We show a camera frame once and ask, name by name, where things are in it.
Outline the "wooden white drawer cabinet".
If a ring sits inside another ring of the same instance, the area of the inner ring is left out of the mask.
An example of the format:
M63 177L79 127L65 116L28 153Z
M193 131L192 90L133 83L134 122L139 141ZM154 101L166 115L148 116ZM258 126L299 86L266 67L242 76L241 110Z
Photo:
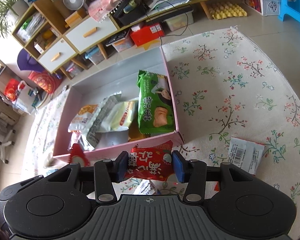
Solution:
M48 72L65 71L65 64L77 62L77 56L90 48L104 51L103 42L132 25L146 21L154 24L170 12L181 14L192 4L199 3L208 18L208 0L122 0L101 22L87 9L69 10L63 0L35 0L19 18L12 36Z

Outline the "orange white snack bag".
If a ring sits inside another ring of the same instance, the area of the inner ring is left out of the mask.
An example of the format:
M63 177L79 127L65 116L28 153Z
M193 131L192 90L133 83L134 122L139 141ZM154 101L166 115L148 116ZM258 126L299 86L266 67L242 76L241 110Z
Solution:
M93 114L97 111L97 109L98 104L83 106L71 120L68 126L68 132L82 132L87 123L92 119Z

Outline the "pink cloth on cabinet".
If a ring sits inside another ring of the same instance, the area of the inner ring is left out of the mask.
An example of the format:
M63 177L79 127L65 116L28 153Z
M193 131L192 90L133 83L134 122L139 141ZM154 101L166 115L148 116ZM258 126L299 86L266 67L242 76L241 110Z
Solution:
M103 21L122 0L95 0L88 7L88 14L97 22Z

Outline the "white snack packet barcode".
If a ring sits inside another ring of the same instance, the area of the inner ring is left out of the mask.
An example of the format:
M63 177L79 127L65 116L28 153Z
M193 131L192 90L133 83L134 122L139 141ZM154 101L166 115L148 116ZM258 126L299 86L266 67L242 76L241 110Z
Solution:
M263 152L263 144L232 137L228 150L228 162L255 175Z

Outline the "purple hat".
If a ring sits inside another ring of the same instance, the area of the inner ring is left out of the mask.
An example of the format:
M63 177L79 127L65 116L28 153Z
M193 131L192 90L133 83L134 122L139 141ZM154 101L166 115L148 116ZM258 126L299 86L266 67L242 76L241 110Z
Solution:
M25 49L22 49L17 57L17 65L20 70L42 73L45 68L37 62Z

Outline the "red shoe box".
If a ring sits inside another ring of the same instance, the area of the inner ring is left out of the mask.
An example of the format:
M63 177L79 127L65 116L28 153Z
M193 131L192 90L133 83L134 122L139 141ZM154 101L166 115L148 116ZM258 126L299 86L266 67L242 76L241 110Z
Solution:
M165 36L165 33L160 23L147 25L138 31L133 31L130 33L130 37L137 47L143 46L144 44L163 36Z

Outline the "floral white table cloth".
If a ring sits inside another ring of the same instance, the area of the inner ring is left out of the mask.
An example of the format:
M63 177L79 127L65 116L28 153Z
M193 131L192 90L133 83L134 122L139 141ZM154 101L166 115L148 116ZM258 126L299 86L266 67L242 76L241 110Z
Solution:
M263 144L256 176L293 201L296 219L289 235L300 239L300 100L279 68L235 28L161 47L184 140L174 148L217 167L228 160L232 137ZM127 58L102 62L95 73ZM80 74L70 87L93 74ZM52 155L68 89L57 90L36 114L25 152L34 174L64 162Z

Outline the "white yellow snack bag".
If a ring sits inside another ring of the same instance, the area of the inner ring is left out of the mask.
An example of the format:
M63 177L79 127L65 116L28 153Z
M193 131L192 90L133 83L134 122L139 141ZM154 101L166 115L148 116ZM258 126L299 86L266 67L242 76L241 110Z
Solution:
M130 125L138 113L138 101L118 102L109 112L109 114L101 122L98 131L106 132L122 132L129 130Z

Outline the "red snack packet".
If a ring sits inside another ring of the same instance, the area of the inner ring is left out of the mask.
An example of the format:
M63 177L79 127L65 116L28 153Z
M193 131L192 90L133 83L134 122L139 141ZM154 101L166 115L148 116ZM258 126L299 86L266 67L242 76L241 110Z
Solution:
M128 154L128 168L124 181L129 178L165 181L174 174L171 141L152 147L135 145ZM68 163L81 165L79 181L94 181L94 168L79 144L73 144L71 147Z

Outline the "silver foil snack bag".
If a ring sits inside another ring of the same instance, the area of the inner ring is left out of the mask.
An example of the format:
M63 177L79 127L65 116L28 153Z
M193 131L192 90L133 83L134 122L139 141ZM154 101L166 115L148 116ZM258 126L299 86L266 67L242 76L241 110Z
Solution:
M93 114L92 119L88 122L85 129L82 132L82 138L87 142L89 148L94 150L100 142L100 136L98 133L101 129L102 121L109 115L113 107L121 99L122 92L111 94L103 99L100 103L97 111Z

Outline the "white printed carton box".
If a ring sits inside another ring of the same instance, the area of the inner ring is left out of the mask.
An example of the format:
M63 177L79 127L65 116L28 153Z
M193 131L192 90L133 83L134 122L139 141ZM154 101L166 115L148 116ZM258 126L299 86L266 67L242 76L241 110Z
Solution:
M278 16L280 14L281 0L243 0L243 2L262 16Z

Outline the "yellow egg tray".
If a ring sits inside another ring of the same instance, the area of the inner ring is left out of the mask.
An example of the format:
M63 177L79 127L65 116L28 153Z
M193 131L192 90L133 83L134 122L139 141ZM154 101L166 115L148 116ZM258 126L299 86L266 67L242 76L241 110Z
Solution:
M247 17L248 13L239 5L231 2L218 2L208 6L208 10L215 20L231 17Z

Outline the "red gift bag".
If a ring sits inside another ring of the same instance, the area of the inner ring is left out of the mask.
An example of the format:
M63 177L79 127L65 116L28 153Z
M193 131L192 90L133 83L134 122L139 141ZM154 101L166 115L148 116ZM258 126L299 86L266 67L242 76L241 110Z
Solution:
M61 79L58 79L47 71L43 71L41 73L31 71L28 75L28 78L32 80L38 87L47 92L47 94L53 94L62 83Z

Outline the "white plastic shopping bag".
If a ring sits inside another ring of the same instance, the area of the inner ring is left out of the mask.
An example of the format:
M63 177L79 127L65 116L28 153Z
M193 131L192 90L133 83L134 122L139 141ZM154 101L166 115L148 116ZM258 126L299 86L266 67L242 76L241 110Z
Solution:
M30 87L24 80L10 79L5 87L4 95L12 105L27 114L33 114L40 103L39 91Z

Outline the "green cracker snack bag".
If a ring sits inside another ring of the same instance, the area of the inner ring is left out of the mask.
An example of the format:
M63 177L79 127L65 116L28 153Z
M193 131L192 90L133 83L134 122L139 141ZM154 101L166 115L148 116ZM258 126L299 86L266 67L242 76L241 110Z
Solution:
M140 70L138 128L142 134L170 133L175 129L173 100L166 76Z

